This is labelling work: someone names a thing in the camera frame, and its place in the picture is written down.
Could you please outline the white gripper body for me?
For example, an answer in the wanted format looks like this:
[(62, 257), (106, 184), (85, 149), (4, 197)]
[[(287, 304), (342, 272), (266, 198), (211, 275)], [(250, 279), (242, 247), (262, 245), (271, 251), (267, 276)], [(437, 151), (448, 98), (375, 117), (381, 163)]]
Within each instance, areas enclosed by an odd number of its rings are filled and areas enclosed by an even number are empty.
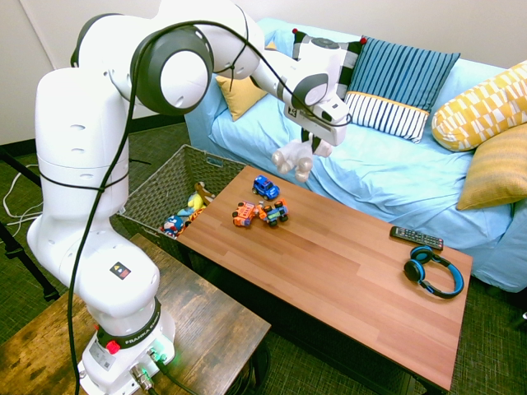
[(287, 117), (291, 121), (332, 146), (343, 142), (349, 123), (348, 115), (347, 105), (338, 96), (303, 109), (287, 106)]

